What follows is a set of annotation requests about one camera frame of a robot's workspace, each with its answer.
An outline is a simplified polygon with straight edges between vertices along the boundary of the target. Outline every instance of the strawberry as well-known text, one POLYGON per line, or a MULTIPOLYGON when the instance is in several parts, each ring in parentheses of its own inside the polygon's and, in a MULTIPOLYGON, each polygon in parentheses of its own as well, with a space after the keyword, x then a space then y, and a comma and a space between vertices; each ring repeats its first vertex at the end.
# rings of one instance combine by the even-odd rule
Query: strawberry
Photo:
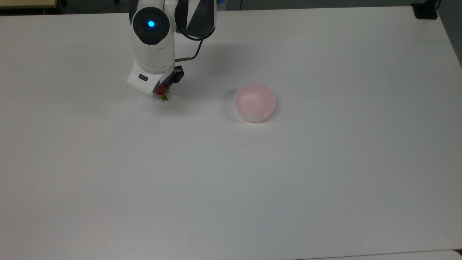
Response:
POLYGON ((167 98, 168 93, 170 93, 170 90, 167 89, 167 85, 165 84, 158 86, 156 89, 156 95, 159 96, 159 100, 169 101, 169 99, 167 98))

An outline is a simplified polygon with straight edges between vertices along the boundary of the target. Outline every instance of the table surface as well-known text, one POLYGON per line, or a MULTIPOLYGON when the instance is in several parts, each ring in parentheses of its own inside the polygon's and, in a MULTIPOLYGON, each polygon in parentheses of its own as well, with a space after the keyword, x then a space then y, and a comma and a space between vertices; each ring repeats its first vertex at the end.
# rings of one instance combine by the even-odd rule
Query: table surface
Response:
MULTIPOLYGON (((220 12, 171 102, 127 14, 0 17, 8 260, 290 260, 462 248, 462 70, 411 7, 220 12), (233 95, 271 87, 265 123, 233 95)), ((176 35, 176 56, 196 42, 176 35)))
POLYGON ((58 0, 1 0, 2 8, 53 8, 58 0))
POLYGON ((335 260, 462 260, 456 251, 418 252, 404 254, 379 254, 339 257, 335 260))

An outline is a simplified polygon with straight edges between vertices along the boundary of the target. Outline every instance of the floor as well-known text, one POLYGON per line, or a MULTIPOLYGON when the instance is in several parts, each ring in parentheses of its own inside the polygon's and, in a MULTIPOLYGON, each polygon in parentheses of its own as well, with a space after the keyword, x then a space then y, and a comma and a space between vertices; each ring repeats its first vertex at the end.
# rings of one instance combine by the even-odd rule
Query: floor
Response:
MULTIPOLYGON (((129 0, 67 0, 68 5, 49 10, 0 10, 0 15, 80 14, 128 12, 129 0)), ((362 6, 409 6, 423 0, 242 0, 242 10, 330 8, 362 6)), ((239 10, 240 0, 228 0, 226 10, 239 10)), ((442 0, 438 13, 462 66, 462 0, 442 0)))

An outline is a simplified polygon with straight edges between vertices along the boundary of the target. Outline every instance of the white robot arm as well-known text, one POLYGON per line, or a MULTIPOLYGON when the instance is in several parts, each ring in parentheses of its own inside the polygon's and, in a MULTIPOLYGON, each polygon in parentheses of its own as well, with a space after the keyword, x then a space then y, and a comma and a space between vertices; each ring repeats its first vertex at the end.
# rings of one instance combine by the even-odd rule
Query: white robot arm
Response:
POLYGON ((215 30, 215 0, 131 0, 131 38, 136 59, 127 83, 146 94, 165 84, 169 88, 184 75, 175 67, 175 38, 178 32, 202 41, 215 30))

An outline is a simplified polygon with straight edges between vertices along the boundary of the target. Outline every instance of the pink bowl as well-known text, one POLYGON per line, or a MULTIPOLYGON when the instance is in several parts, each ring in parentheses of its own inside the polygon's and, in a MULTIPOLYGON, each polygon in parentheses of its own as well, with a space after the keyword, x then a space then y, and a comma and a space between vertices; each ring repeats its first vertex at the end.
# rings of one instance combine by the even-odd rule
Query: pink bowl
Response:
POLYGON ((239 88, 234 95, 234 105, 242 118, 249 122, 260 122, 276 107, 276 96, 265 85, 253 83, 239 88))

